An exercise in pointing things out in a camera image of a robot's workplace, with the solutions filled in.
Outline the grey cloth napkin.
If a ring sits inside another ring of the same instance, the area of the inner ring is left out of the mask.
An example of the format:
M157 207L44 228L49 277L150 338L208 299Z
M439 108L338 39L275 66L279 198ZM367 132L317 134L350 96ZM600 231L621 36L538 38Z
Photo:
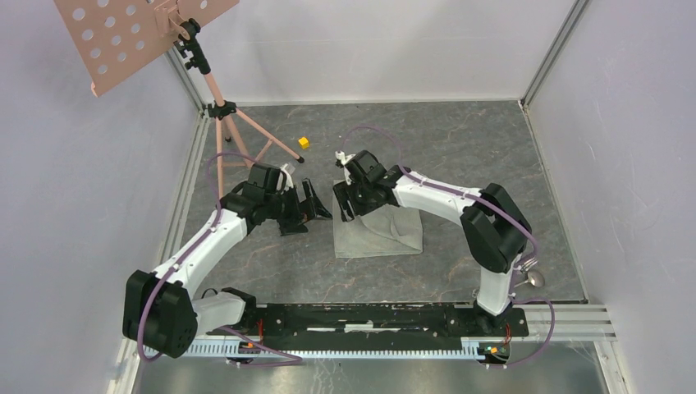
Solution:
M359 259L404 254L424 250L419 210L387 204L348 221L332 198L334 252L338 258Z

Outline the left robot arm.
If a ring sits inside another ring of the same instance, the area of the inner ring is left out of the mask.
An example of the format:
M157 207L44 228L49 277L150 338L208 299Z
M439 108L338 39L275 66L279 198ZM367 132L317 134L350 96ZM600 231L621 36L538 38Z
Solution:
M216 203L200 230L152 272L134 271L126 281L122 332L135 341L140 358L178 358L202 334L229 326L238 334L258 323L255 298L222 290L195 300L212 269L256 227L274 221L283 236L304 234L307 222L332 218L311 180L296 184L292 167L256 163L242 181Z

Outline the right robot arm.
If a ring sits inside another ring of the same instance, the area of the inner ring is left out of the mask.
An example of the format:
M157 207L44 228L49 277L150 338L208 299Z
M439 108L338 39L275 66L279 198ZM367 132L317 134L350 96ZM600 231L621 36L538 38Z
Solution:
M400 165L385 168L367 150L335 153L344 179L333 187L341 220L350 222L391 205L430 213L459 225L469 252L481 268L480 288L474 302L474 325L485 335L506 326L511 307L511 279L532 230L502 186L466 188L429 179Z

